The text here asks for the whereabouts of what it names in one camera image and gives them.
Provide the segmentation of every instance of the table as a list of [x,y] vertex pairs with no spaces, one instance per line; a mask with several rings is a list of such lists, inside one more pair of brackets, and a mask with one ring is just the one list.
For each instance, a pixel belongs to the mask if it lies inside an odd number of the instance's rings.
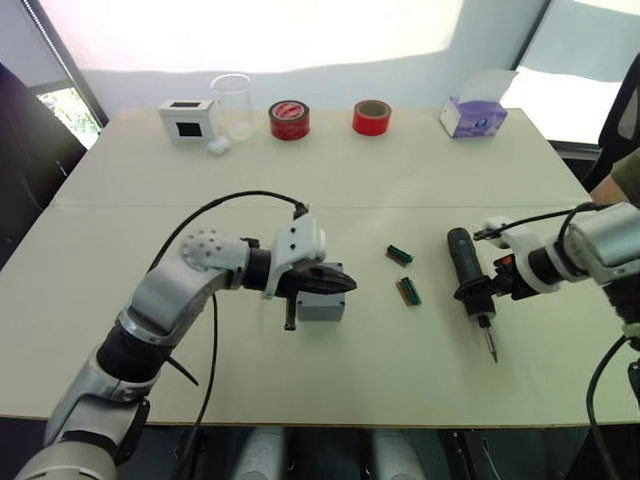
[[[192,208],[62,206],[47,209],[0,274],[0,413],[47,417],[112,325],[166,235]],[[540,207],[317,207],[328,260],[359,282],[339,323],[285,332],[284,302],[224,292],[220,351],[205,423],[421,427],[585,424],[584,395],[621,321],[591,282],[521,302],[498,299],[499,364],[482,332],[452,299],[446,232],[497,213],[521,218]],[[219,208],[193,225],[261,238],[289,221],[288,207]],[[549,235],[558,222],[537,227]],[[397,243],[416,259],[403,269],[384,256]],[[478,245],[485,269],[501,255]],[[394,282],[415,282],[423,304],[408,308]],[[175,357],[204,381],[211,310]],[[638,421],[623,349],[596,394],[602,422]],[[155,423],[193,421],[204,386],[165,368],[151,394]]]
[[[200,206],[266,189],[324,207],[555,206],[588,199],[531,121],[510,110],[493,138],[452,140],[438,109],[394,111],[386,135],[364,137],[348,111],[311,112],[310,134],[282,142],[266,113],[221,158],[172,144],[155,111],[111,121],[55,197],[59,205]],[[242,205],[268,205],[264,199]]]

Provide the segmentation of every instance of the glass beaker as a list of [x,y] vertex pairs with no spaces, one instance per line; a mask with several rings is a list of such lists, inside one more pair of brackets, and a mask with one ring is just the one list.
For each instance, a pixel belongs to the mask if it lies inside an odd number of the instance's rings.
[[251,78],[229,73],[211,82],[220,127],[233,140],[246,140],[253,134]]

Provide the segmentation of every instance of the purple tissue box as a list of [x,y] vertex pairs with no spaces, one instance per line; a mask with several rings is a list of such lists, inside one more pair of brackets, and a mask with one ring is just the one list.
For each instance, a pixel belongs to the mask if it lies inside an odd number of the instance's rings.
[[440,122],[452,138],[490,137],[505,118],[507,111],[498,102],[458,103],[456,97],[451,97],[440,112]]

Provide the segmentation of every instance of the green component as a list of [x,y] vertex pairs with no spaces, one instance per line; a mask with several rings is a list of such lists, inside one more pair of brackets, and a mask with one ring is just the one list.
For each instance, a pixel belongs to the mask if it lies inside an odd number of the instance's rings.
[[403,263],[411,263],[413,261],[413,255],[409,255],[407,252],[404,252],[393,245],[389,245],[387,247],[387,253]]
[[404,277],[402,280],[400,280],[400,282],[402,282],[402,286],[405,288],[407,295],[409,296],[409,300],[411,300],[411,303],[413,305],[420,305],[422,303],[422,300],[420,300],[420,296],[418,295],[418,292],[416,291],[415,287],[413,286],[413,282],[409,279],[409,277]]

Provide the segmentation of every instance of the white cable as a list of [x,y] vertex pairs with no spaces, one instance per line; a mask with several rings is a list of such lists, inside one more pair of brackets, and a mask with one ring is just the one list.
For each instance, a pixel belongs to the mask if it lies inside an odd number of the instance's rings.
[[493,475],[498,480],[502,480],[502,478],[500,478],[500,475],[498,474],[498,471],[496,470],[496,466],[493,464],[493,460],[491,460],[491,455],[489,455],[489,450],[485,445],[482,446],[482,449],[484,450],[484,454],[487,456],[487,460],[489,460],[489,465],[491,466],[491,471],[493,472]]

